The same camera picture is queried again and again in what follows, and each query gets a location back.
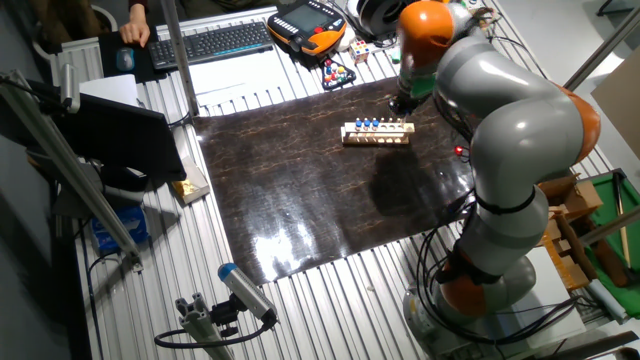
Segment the operator bare hand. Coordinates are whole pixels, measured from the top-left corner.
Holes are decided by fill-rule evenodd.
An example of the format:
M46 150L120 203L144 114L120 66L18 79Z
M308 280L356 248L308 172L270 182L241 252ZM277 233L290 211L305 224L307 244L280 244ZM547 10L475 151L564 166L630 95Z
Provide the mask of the operator bare hand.
M129 21L119 29L125 44L145 47L150 37L146 13L147 8L143 3L133 3L129 6Z

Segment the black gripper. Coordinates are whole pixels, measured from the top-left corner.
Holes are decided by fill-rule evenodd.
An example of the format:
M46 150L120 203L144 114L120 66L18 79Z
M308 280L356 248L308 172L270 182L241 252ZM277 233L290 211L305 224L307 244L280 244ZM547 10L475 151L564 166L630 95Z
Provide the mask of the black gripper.
M397 117L397 123L406 123L408 116L418 107L418 101L405 93L398 93L390 97L389 110Z

